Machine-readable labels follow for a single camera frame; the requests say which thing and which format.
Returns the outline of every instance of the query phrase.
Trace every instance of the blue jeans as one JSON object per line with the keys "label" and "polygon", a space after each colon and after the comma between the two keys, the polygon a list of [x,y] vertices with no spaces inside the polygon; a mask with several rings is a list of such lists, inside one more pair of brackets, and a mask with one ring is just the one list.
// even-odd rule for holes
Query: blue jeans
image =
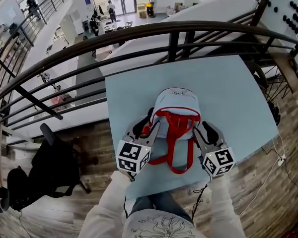
{"label": "blue jeans", "polygon": [[155,208],[158,211],[175,214],[193,224],[191,217],[176,201],[174,201],[171,194],[167,191],[149,196],[138,197],[130,215],[141,210],[154,209],[153,205],[155,205]]}

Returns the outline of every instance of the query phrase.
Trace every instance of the white sweatshirt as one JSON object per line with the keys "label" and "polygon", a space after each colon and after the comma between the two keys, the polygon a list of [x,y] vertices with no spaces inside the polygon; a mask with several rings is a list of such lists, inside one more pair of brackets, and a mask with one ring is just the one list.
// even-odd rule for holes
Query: white sweatshirt
{"label": "white sweatshirt", "polygon": [[[167,212],[146,209],[133,213],[123,227],[121,216],[128,177],[115,171],[112,181],[87,214],[78,238],[205,238],[190,222]],[[209,183],[212,190],[212,238],[245,238],[234,213],[224,177]]]}

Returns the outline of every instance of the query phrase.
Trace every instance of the curved handrail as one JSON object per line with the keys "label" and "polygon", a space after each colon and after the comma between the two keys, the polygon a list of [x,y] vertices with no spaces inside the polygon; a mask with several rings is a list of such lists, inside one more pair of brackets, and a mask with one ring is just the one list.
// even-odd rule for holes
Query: curved handrail
{"label": "curved handrail", "polygon": [[226,31],[226,32],[239,32],[248,33],[254,35],[268,36],[279,40],[287,41],[297,44],[297,40],[289,38],[285,35],[263,29],[254,26],[241,25],[230,22],[218,22],[218,21],[171,21],[162,22],[149,25],[136,26],[132,28],[126,28],[120,31],[110,32],[98,37],[79,42],[73,46],[70,46],[64,50],[61,50],[31,66],[26,71],[20,73],[12,81],[0,91],[0,99],[6,94],[11,92],[17,86],[20,86],[24,82],[28,81],[32,77],[66,61],[85,54],[87,52],[106,47],[115,43],[125,42],[132,39],[138,39],[148,36],[170,34],[174,32],[189,32],[189,31]]}
{"label": "curved handrail", "polygon": [[[47,0],[44,0],[43,2],[41,2],[37,7],[35,7],[35,10],[38,10],[39,8],[40,8],[40,6],[42,5],[42,4],[44,4],[45,2],[46,2]],[[2,54],[3,54],[3,52],[5,51],[5,49],[7,48],[7,46],[9,45],[9,43],[11,42],[11,40],[12,40],[12,37],[15,35],[15,33],[18,31],[18,30],[20,30],[20,28],[22,27],[22,25],[31,17],[31,16],[33,16],[33,13],[34,13],[34,11],[35,10],[33,10],[31,13],[29,13],[28,15],[27,15],[27,17],[18,25],[18,27],[13,31],[13,33],[10,35],[10,37],[8,38],[8,40],[6,41],[6,43],[4,44],[4,46],[3,46],[3,48],[1,49],[1,51],[0,51],[0,58],[1,58],[1,56],[2,56]]]}

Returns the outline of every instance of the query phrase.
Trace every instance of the power plug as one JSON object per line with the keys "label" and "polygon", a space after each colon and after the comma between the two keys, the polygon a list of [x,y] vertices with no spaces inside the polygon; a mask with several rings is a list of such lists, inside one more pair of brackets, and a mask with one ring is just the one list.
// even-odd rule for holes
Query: power plug
{"label": "power plug", "polygon": [[278,157],[278,158],[279,158],[279,160],[278,160],[277,165],[278,165],[278,167],[280,167],[285,162],[286,156],[285,156],[285,154],[283,154],[282,157]]}

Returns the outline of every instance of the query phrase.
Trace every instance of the white sleeve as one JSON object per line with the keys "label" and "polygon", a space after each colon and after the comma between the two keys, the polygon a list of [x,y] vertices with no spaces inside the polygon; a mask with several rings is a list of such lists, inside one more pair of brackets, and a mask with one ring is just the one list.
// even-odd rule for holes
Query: white sleeve
{"label": "white sleeve", "polygon": [[210,182],[212,190],[212,238],[246,238],[240,218],[235,214],[225,176]]}
{"label": "white sleeve", "polygon": [[115,171],[111,178],[112,181],[98,205],[87,214],[78,238],[121,238],[123,232],[121,215],[130,181],[119,171]]}

